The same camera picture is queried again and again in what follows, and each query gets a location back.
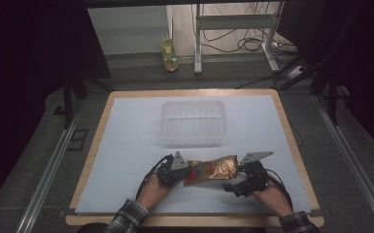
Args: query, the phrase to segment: wooden table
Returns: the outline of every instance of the wooden table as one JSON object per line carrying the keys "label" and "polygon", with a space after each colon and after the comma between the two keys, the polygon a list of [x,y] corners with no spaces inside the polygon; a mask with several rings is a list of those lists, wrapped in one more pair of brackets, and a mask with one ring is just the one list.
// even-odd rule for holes
{"label": "wooden table", "polygon": [[[296,146],[295,139],[292,135],[289,122],[287,120],[280,97],[272,89],[201,89],[201,90],[155,90],[155,91],[116,91],[109,96],[105,106],[104,113],[98,125],[94,136],[92,146],[86,159],[85,167],[82,171],[75,194],[69,208],[75,210],[80,196],[85,187],[86,181],[98,152],[99,144],[108,121],[111,108],[116,98],[137,98],[137,97],[184,97],[184,96],[234,96],[234,95],[270,95],[275,103],[278,115],[283,125],[285,134],[289,141],[289,147],[298,169],[300,178],[304,185],[311,210],[319,211],[320,205],[317,201],[313,187],[311,186],[304,163]],[[110,223],[112,216],[67,216],[66,222],[70,225],[84,225],[91,222]],[[323,216],[309,216],[309,219],[317,226],[323,225]],[[150,216],[143,226],[187,226],[187,227],[280,227],[281,224],[275,216]]]}

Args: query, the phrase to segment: white paper sheet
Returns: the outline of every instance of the white paper sheet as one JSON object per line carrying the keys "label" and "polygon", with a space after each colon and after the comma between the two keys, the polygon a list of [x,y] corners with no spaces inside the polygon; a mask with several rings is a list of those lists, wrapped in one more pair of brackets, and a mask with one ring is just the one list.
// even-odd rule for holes
{"label": "white paper sheet", "polygon": [[[225,106],[226,131],[217,148],[169,149],[160,133],[162,104],[174,100],[221,100]],[[269,95],[118,98],[112,107],[91,173],[76,213],[115,213],[126,198],[135,198],[141,180],[164,155],[179,150],[185,160],[213,160],[247,152],[274,152],[260,161],[281,177],[295,211],[309,213],[310,206],[289,149],[282,123]],[[196,186],[177,184],[153,209],[156,214],[268,213],[254,198],[224,192],[221,183]]]}

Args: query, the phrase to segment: checkered sleeve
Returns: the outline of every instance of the checkered sleeve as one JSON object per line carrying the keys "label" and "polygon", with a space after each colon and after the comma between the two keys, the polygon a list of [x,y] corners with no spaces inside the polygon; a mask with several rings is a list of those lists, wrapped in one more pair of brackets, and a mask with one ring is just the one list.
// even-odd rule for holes
{"label": "checkered sleeve", "polygon": [[150,213],[138,202],[127,199],[105,233],[136,233]]}
{"label": "checkered sleeve", "polygon": [[314,233],[316,232],[313,224],[308,219],[305,212],[298,212],[290,216],[279,218],[284,232],[286,233]]}

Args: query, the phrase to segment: human hand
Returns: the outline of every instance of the human hand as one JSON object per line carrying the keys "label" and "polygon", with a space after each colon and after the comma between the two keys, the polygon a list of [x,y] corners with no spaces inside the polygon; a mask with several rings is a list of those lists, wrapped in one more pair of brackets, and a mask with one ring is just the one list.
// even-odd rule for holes
{"label": "human hand", "polygon": [[251,195],[278,217],[293,214],[286,197],[280,188],[272,182],[268,182],[268,186],[263,191],[253,191]]}
{"label": "human hand", "polygon": [[137,202],[149,211],[168,195],[169,189],[169,187],[160,184],[158,176],[153,173],[145,183]]}

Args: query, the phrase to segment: gray floor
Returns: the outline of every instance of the gray floor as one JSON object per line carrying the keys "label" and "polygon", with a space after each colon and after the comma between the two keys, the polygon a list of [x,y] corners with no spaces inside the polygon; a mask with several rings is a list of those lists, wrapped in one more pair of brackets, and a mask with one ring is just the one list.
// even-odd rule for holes
{"label": "gray floor", "polygon": [[[167,73],[164,70],[159,54],[108,58],[113,79],[104,82],[116,90],[235,88],[255,80],[259,82],[249,84],[245,88],[269,88],[276,81],[262,79],[271,75],[262,55],[204,57],[203,74],[200,76],[193,74],[190,58],[181,59],[180,69],[175,73]],[[324,212],[325,224],[321,231],[374,232],[374,212],[324,123],[317,103],[308,92],[310,82],[311,79],[305,80],[279,93]],[[79,145],[76,143],[69,143],[69,149],[63,154],[31,232],[78,230],[78,227],[65,223],[62,211],[68,209],[108,98],[108,93],[102,88],[92,83],[85,84],[89,95],[83,100],[84,105],[75,129],[87,130],[86,141],[81,150],[77,150]],[[0,232],[16,231],[19,220],[62,136],[64,118],[53,115],[56,106],[63,105],[62,101],[60,90],[48,97],[47,109],[39,127],[16,168],[0,190]],[[343,100],[338,101],[337,116],[339,128],[374,185],[374,140],[351,116]],[[268,232],[281,232],[281,229],[268,229]]]}

